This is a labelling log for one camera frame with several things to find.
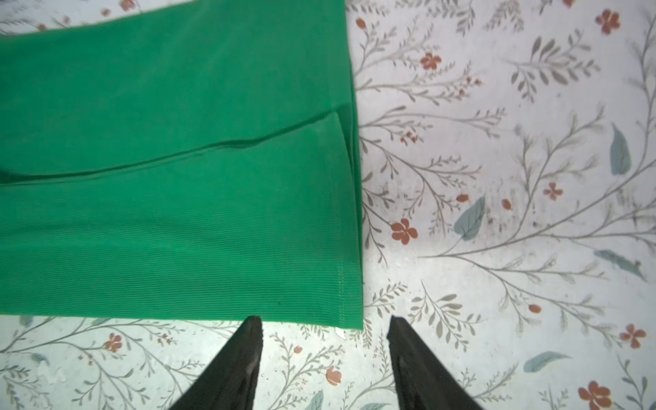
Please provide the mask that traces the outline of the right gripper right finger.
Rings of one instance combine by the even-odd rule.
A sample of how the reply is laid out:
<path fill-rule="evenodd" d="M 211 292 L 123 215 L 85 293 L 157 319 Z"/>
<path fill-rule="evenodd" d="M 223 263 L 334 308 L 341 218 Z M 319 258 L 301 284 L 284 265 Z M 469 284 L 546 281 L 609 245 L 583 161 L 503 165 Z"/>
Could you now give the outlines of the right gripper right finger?
<path fill-rule="evenodd" d="M 389 357 L 399 408 L 482 410 L 402 317 L 389 322 Z"/>

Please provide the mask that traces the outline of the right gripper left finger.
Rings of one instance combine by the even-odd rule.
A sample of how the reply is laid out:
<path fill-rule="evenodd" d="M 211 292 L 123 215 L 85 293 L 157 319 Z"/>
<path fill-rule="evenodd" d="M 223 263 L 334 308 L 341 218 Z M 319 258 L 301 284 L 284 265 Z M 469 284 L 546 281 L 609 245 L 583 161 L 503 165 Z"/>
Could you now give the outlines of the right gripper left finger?
<path fill-rule="evenodd" d="M 172 405 L 172 410 L 251 410 L 262 349 L 261 319 L 249 316 L 188 391 Z"/>

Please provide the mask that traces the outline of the green tank top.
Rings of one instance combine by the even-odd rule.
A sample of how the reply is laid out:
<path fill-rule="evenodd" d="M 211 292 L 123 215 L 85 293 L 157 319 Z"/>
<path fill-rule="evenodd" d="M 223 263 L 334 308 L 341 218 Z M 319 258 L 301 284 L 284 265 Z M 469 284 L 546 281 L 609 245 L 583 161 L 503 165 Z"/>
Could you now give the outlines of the green tank top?
<path fill-rule="evenodd" d="M 1 311 L 360 329 L 341 1 L 1 40 Z"/>

